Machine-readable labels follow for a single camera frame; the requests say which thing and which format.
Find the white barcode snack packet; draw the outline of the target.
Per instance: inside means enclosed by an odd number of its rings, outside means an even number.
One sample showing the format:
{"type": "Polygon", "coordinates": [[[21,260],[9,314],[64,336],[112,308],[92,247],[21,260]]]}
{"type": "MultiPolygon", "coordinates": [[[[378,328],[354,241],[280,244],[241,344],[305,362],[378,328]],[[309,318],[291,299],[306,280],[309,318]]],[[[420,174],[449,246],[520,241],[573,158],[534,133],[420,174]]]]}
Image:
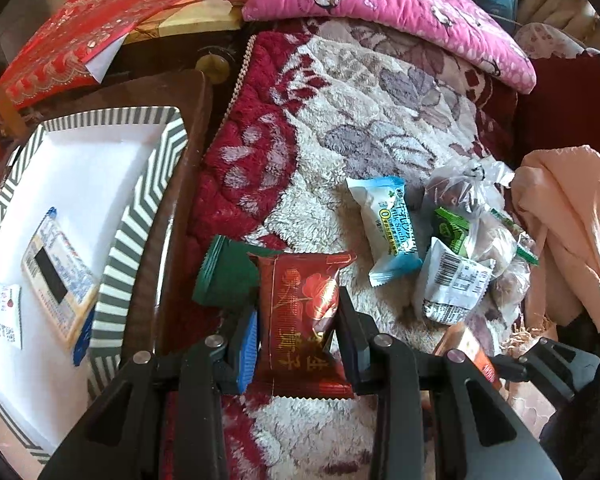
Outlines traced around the white barcode snack packet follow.
{"type": "Polygon", "coordinates": [[[412,299],[417,317],[443,325],[462,322],[486,293],[493,268],[492,259],[481,263],[457,255],[433,237],[412,299]]]}

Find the dark green snack packet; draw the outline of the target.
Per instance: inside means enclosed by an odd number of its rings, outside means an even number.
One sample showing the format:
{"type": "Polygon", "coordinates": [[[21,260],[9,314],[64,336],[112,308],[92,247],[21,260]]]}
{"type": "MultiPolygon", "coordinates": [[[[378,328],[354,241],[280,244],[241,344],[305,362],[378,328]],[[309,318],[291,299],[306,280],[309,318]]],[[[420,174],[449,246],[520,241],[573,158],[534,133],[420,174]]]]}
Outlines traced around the dark green snack packet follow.
{"type": "Polygon", "coordinates": [[[205,307],[241,308],[251,302],[260,273],[251,256],[269,257],[279,250],[249,245],[215,235],[204,255],[193,290],[193,300],[205,307]]]}

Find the blue white snack packet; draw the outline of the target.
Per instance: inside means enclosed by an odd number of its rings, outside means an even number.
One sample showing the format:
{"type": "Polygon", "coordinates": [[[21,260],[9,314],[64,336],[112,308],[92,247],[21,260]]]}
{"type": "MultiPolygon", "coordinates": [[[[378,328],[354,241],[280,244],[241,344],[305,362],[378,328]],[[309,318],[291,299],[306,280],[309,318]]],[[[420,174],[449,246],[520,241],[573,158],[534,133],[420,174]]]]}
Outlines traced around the blue white snack packet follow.
{"type": "Polygon", "coordinates": [[[368,272],[370,286],[379,287],[418,271],[422,258],[404,197],[405,181],[395,176],[347,178],[347,186],[360,206],[374,260],[368,272]]]}

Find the bright green candy packet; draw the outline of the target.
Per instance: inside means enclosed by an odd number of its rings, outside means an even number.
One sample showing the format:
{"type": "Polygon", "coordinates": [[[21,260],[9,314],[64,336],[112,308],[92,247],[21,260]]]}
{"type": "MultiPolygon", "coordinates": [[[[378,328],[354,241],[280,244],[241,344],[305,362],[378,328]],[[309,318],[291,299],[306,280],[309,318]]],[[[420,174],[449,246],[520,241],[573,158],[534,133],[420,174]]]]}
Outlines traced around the bright green candy packet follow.
{"type": "Polygon", "coordinates": [[[431,226],[434,236],[451,252],[463,257],[468,256],[467,243],[470,232],[468,220],[443,207],[438,207],[432,213],[431,226]]]}

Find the clear bag of snacks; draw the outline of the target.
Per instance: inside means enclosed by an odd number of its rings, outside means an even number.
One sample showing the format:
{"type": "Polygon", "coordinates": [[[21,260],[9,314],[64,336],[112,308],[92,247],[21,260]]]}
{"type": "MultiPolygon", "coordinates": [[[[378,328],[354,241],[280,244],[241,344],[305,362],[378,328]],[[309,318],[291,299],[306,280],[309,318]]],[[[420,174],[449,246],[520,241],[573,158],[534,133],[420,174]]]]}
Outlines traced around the clear bag of snacks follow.
{"type": "Polygon", "coordinates": [[[531,270],[539,264],[535,241],[505,210],[503,192],[513,170],[489,157],[448,162],[432,173],[424,187],[424,206],[431,220],[438,207],[469,221],[467,258],[494,261],[490,295],[501,310],[518,307],[530,287],[531,270]]]}

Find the red snack packet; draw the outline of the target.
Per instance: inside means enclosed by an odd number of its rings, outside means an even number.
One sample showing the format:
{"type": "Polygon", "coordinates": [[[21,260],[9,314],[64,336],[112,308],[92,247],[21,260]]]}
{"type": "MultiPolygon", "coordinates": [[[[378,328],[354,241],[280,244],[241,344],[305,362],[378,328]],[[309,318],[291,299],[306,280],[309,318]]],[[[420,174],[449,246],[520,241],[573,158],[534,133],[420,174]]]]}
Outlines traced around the red snack packet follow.
{"type": "Polygon", "coordinates": [[[352,398],[329,345],[339,307],[339,275],[356,255],[252,252],[249,258],[260,276],[257,389],[283,398],[352,398]]]}

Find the orange cracker packet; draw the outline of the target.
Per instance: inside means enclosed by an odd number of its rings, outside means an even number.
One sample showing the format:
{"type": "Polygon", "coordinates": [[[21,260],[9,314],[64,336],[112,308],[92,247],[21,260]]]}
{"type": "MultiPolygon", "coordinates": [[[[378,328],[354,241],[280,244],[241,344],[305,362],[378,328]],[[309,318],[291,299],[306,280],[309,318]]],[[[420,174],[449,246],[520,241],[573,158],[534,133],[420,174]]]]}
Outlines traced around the orange cracker packet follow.
{"type": "Polygon", "coordinates": [[[498,377],[492,361],[464,322],[456,323],[445,331],[436,348],[434,348],[434,355],[444,356],[446,352],[451,350],[463,352],[496,390],[501,389],[501,379],[498,377]]]}

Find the peach pink cloth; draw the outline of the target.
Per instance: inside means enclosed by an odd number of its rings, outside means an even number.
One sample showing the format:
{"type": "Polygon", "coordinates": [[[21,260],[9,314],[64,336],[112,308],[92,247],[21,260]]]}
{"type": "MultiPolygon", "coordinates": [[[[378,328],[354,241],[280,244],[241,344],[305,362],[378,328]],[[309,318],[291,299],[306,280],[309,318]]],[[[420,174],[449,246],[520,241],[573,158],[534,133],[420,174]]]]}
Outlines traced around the peach pink cloth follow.
{"type": "Polygon", "coordinates": [[[531,152],[515,171],[512,201],[539,252],[527,325],[566,326],[585,312],[600,332],[600,153],[588,145],[531,152]]]}

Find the green striped white box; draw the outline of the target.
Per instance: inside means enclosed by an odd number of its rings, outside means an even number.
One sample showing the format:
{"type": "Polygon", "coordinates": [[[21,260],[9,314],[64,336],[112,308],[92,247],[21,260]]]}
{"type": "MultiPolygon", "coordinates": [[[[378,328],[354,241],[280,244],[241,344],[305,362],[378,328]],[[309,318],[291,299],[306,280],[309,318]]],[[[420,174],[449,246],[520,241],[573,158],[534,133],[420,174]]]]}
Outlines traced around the green striped white box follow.
{"type": "Polygon", "coordinates": [[[40,474],[117,374],[140,260],[187,143],[174,106],[113,107],[43,122],[9,159],[0,186],[0,288],[19,294],[12,317],[0,322],[0,457],[21,478],[40,474]],[[81,362],[22,268],[49,212],[99,282],[81,362]]]}

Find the floral plush blanket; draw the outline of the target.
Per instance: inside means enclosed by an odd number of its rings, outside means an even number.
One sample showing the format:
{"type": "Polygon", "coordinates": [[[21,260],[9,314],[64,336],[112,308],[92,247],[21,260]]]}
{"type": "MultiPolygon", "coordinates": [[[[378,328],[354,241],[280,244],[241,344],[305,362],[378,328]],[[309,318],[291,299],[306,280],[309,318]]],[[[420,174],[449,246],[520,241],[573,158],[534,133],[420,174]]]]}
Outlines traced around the floral plush blanket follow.
{"type": "Polygon", "coordinates": [[[224,235],[288,252],[354,252],[341,277],[354,306],[384,332],[434,350],[444,329],[416,318],[414,278],[370,284],[372,253],[347,183],[401,177],[425,248],[419,209],[432,172],[453,160],[508,159],[517,104],[517,92],[484,70],[389,27],[346,18],[263,27],[201,162],[174,347],[213,327],[193,288],[209,245],[224,235]]]}

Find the red gold patterned cloth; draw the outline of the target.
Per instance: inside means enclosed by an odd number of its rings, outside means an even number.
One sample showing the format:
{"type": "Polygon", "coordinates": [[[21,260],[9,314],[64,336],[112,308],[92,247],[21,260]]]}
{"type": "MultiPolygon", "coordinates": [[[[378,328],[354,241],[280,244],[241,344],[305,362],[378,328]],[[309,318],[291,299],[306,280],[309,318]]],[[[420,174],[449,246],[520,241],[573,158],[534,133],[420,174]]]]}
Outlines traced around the red gold patterned cloth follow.
{"type": "Polygon", "coordinates": [[[27,125],[95,84],[232,60],[242,26],[226,0],[67,0],[22,47],[0,79],[27,125]]]}

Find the pink penguin pillow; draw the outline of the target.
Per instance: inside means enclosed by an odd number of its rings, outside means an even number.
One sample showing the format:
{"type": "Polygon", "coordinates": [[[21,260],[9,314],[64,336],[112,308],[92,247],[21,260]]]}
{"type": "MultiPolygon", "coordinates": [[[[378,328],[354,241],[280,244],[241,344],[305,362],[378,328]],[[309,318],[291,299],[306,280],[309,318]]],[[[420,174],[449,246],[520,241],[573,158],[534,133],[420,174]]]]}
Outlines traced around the pink penguin pillow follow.
{"type": "Polygon", "coordinates": [[[472,0],[226,0],[248,22],[354,18],[426,40],[528,94],[535,70],[516,41],[472,0]]]}

